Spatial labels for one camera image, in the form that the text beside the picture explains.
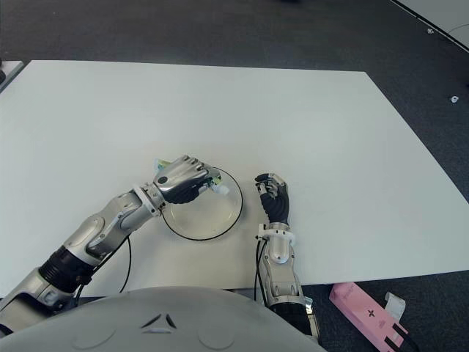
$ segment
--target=silver robotic arm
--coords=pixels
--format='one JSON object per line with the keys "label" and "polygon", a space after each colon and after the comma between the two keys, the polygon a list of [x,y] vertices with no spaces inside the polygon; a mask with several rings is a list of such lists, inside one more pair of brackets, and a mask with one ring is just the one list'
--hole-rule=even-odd
{"label": "silver robotic arm", "polygon": [[293,268],[295,235],[288,224],[287,184],[276,174],[262,174],[256,177],[256,186],[270,221],[259,225],[257,236],[256,279],[264,304],[304,334],[311,335],[305,297]]}
{"label": "silver robotic arm", "polygon": [[133,231],[160,215],[165,202],[190,202],[219,175],[217,169],[183,156],[160,171],[153,182],[113,198],[0,301],[0,337],[59,312]]}

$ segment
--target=white tabletop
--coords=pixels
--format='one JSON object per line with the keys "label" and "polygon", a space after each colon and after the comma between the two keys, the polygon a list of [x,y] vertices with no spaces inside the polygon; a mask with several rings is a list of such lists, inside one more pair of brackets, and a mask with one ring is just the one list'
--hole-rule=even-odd
{"label": "white tabletop", "polygon": [[[32,62],[0,94],[0,296],[182,154],[238,180],[242,216],[205,243],[145,224],[128,289],[252,287],[261,172],[289,184],[304,284],[469,269],[469,205],[365,73]],[[115,293],[127,264],[123,247],[84,294]]]}

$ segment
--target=gray carpet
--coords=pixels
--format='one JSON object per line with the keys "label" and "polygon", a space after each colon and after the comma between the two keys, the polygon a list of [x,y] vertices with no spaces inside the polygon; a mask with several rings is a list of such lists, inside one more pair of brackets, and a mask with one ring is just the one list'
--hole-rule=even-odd
{"label": "gray carpet", "polygon": [[[3,59],[366,71],[469,199],[469,54],[389,0],[1,0],[0,28]],[[469,351],[468,272],[360,285],[407,301],[423,351]],[[329,286],[305,291],[329,351],[374,350]]]}

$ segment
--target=pink package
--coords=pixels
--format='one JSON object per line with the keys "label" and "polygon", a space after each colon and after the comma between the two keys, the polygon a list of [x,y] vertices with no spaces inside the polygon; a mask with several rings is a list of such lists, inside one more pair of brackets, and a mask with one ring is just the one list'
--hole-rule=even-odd
{"label": "pink package", "polygon": [[329,299],[379,351],[400,351],[403,337],[418,351],[407,330],[356,283],[335,284]]}

